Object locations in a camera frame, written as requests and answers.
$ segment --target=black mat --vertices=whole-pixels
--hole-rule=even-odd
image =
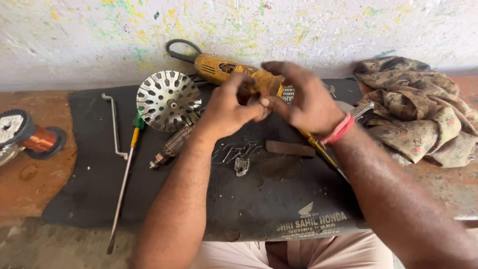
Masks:
[[[338,100],[354,104],[361,98],[355,81],[326,79],[325,82],[335,86]],[[203,105],[212,88],[200,89]],[[137,89],[138,86],[127,86],[84,90],[68,96],[78,145],[77,159],[73,175],[42,214],[46,222],[80,227],[112,225],[126,161],[114,153],[111,106],[101,94],[104,92],[116,100],[120,148],[127,152]],[[137,223],[145,217],[174,164],[173,160],[159,170],[151,170],[149,161],[171,136],[172,133],[149,126],[141,132],[120,224]],[[272,113],[264,121],[250,122],[234,135],[219,140],[216,149],[228,143],[241,145],[258,140],[260,144],[265,139],[306,143],[297,130]],[[250,171],[237,178],[233,162],[220,163],[224,155],[225,152],[220,152],[213,160],[205,240],[313,238],[365,227],[351,187],[321,158],[287,157],[258,150],[251,158]]]

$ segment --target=pink wrist band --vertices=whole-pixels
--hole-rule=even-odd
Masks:
[[[354,124],[355,118],[347,112],[345,119],[342,120],[328,136],[320,140],[320,143],[325,146],[339,140],[345,132]]]

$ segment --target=person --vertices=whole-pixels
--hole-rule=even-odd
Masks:
[[[373,232],[329,238],[264,242],[202,242],[206,191],[216,141],[232,135],[266,109],[318,136],[344,113],[320,78],[286,62],[262,67],[295,88],[291,105],[279,97],[239,105],[236,94],[251,77],[234,74],[216,88],[174,169],[155,198],[141,232],[133,267],[155,268],[392,268],[390,250],[407,268],[478,268],[478,245],[402,167],[357,124],[329,146],[334,150]]]

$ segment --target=spool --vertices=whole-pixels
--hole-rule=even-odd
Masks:
[[[0,114],[0,147],[16,143],[24,146],[31,158],[48,159],[63,149],[65,141],[63,129],[33,124],[31,115],[23,109]]]

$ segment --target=enamelled copper wire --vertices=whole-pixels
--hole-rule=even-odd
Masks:
[[[36,152],[43,152],[53,146],[56,141],[56,136],[53,132],[36,125],[35,133],[25,141],[18,143],[19,146],[32,149]]]

